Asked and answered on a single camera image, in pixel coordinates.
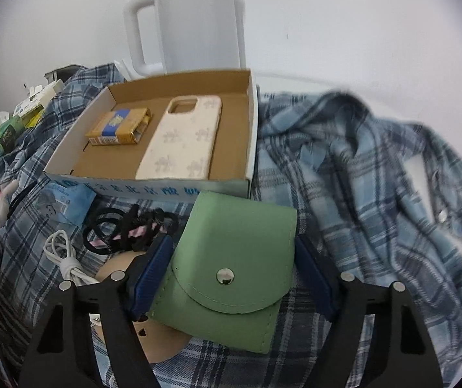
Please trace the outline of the blue tissue pack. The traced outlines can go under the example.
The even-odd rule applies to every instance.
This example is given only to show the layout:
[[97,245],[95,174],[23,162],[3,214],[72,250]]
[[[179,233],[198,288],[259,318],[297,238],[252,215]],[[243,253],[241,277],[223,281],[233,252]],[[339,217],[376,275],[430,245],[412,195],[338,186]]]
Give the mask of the blue tissue pack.
[[36,207],[47,219],[80,227],[95,197],[86,185],[64,187],[50,182],[41,190]]

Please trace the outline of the green snap pouch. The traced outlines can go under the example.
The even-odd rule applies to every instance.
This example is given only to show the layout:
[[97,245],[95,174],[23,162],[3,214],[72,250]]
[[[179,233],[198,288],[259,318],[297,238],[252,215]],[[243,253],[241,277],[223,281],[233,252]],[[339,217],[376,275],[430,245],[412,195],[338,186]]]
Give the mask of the green snap pouch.
[[292,284],[294,208],[202,192],[149,317],[236,350],[270,351]]

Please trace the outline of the blue plaid shirt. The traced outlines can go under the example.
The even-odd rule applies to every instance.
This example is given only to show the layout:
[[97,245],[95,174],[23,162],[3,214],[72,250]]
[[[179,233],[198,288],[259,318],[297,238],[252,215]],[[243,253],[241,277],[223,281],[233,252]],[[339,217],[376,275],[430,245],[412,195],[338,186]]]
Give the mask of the blue plaid shirt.
[[[49,291],[59,280],[42,247],[52,232],[36,201],[44,167],[106,86],[112,64],[79,70],[13,152],[0,184],[29,194],[0,230],[0,351],[17,379]],[[422,124],[374,116],[353,95],[264,94],[252,196],[298,210],[299,230],[343,272],[407,285],[434,344],[443,382],[462,366],[462,159]]]

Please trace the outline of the green box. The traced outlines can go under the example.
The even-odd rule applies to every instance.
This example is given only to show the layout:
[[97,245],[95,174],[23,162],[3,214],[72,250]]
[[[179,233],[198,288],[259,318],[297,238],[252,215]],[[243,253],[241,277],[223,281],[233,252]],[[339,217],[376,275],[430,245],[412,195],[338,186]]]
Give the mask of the green box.
[[25,125],[19,116],[11,116],[0,125],[0,158],[13,150],[24,131]]

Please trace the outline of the yellow blue cigarette pack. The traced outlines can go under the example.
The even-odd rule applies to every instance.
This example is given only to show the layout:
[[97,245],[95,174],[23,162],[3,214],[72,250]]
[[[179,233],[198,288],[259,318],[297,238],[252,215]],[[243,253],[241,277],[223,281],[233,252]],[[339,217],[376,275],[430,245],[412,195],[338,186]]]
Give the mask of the yellow blue cigarette pack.
[[111,110],[101,115],[85,136],[93,146],[137,145],[151,117],[148,108]]

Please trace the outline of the cardboard tray box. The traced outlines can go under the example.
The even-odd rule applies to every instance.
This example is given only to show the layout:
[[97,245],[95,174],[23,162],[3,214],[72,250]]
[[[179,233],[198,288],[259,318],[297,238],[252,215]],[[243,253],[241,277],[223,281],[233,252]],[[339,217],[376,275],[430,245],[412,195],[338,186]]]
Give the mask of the cardboard tray box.
[[[195,141],[212,144],[207,174],[200,175],[199,155],[178,147],[169,158],[184,161],[185,176],[167,171],[168,161],[144,163],[149,145],[165,146],[192,123],[161,131],[170,113],[193,114],[207,96],[220,99],[215,128],[198,130]],[[116,110],[146,108],[151,120],[134,145],[92,145],[88,132],[101,117]],[[70,186],[84,184],[100,195],[141,200],[192,202],[199,192],[236,197],[250,195],[257,146],[257,87],[248,70],[207,70],[155,76],[104,88],[88,103],[52,154],[44,173]]]

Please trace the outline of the beige phone case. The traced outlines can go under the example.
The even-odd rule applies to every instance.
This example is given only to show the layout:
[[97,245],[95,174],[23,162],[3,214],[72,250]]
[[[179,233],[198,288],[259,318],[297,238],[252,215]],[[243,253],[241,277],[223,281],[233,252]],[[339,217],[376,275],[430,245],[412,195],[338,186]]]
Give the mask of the beige phone case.
[[171,99],[148,143],[135,179],[206,180],[220,123],[217,95]]

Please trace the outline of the pile of small boxes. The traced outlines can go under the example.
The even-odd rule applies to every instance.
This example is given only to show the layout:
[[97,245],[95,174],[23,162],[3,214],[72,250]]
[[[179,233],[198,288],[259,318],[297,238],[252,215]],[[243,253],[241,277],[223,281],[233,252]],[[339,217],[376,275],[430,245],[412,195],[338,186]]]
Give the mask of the pile of small boxes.
[[15,106],[13,116],[18,116],[27,129],[35,127],[51,100],[63,88],[64,83],[61,79],[53,81],[45,87],[39,85],[36,88],[31,88],[29,97]]

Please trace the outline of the white electric kettle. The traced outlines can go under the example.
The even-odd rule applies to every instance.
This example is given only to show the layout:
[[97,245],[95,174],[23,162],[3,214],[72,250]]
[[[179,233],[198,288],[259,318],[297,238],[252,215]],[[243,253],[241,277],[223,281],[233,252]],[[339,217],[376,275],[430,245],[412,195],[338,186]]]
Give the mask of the white electric kettle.
[[[162,60],[146,61],[138,13],[153,9]],[[246,68],[244,0],[127,0],[123,9],[134,71],[143,76]]]

